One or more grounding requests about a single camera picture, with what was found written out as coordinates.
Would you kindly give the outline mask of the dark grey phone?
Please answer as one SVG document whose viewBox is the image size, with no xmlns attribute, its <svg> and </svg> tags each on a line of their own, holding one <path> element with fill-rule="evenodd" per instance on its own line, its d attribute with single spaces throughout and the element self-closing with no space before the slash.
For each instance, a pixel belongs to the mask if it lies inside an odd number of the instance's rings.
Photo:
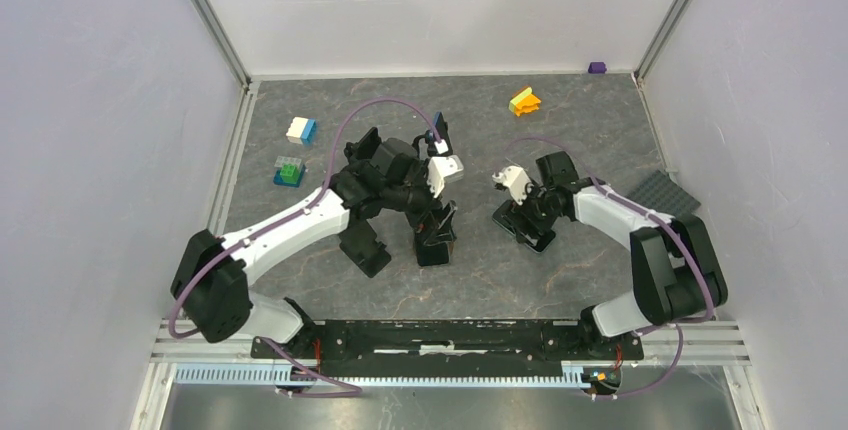
<svg viewBox="0 0 848 430">
<path fill-rule="evenodd" d="M 415 228 L 413 244 L 420 267 L 446 265 L 451 261 L 456 240 L 452 228 L 453 210 L 428 212 Z"/>
</svg>

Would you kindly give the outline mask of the dark blue edged phone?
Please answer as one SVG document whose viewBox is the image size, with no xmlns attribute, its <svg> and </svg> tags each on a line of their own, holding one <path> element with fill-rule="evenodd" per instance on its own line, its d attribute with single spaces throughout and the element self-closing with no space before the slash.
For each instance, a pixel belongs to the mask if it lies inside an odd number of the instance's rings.
<svg viewBox="0 0 848 430">
<path fill-rule="evenodd" d="M 428 144 L 428 154 L 430 156 L 451 156 L 453 146 L 449 137 L 449 126 L 442 112 L 435 115 L 433 126 L 436 132 L 432 135 L 431 142 Z"/>
</svg>

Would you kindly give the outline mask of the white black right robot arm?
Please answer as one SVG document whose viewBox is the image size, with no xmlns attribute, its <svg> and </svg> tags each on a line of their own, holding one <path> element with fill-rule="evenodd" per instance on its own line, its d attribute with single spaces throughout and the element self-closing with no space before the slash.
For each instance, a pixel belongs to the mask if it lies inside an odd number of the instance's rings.
<svg viewBox="0 0 848 430">
<path fill-rule="evenodd" d="M 541 253 L 554 240 L 554 224 L 568 219 L 602 232 L 630 254 L 631 288 L 584 309 L 577 342 L 591 358 L 612 351 L 618 337 L 669 323 L 708 319 L 724 305 L 728 287 L 704 222 L 643 207 L 605 182 L 580 177 L 564 151 L 536 161 L 534 180 L 517 165 L 494 173 L 509 198 L 494 221 L 518 243 Z"/>
</svg>

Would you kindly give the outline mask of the black folding desk stand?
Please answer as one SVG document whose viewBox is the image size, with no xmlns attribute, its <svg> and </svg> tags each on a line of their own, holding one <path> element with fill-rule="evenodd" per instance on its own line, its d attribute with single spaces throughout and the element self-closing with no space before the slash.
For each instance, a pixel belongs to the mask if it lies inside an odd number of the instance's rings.
<svg viewBox="0 0 848 430">
<path fill-rule="evenodd" d="M 368 278 L 374 278 L 392 259 L 367 220 L 353 220 L 339 234 L 339 248 Z"/>
</svg>

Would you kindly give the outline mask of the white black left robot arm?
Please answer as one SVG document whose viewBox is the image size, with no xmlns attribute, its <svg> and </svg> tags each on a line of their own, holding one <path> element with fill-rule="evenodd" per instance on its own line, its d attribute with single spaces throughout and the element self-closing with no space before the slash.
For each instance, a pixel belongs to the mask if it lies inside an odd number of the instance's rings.
<svg viewBox="0 0 848 430">
<path fill-rule="evenodd" d="M 268 270 L 304 248 L 330 236 L 367 277 L 391 261 L 370 219 L 384 210 L 402 213 L 413 231 L 414 248 L 428 262 L 450 259 L 454 202 L 441 195 L 464 168 L 446 141 L 418 148 L 397 138 L 382 139 L 371 130 L 346 144 L 346 165 L 304 200 L 260 223 L 216 236 L 194 234 L 187 244 L 171 286 L 175 310 L 194 323 L 177 339 L 199 334 L 219 343 L 247 330 L 275 340 L 290 357 L 306 355 L 314 344 L 313 329 L 290 303 L 276 303 L 252 293 L 252 285 Z"/>
</svg>

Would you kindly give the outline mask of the black phone light blue edge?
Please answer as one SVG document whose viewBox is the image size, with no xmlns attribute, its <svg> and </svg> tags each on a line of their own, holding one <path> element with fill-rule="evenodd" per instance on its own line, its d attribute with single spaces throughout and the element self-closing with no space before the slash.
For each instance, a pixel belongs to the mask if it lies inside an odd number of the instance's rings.
<svg viewBox="0 0 848 430">
<path fill-rule="evenodd" d="M 370 160 L 382 139 L 377 127 L 371 127 L 357 142 L 347 142 L 344 148 L 344 156 L 348 163 Z"/>
</svg>

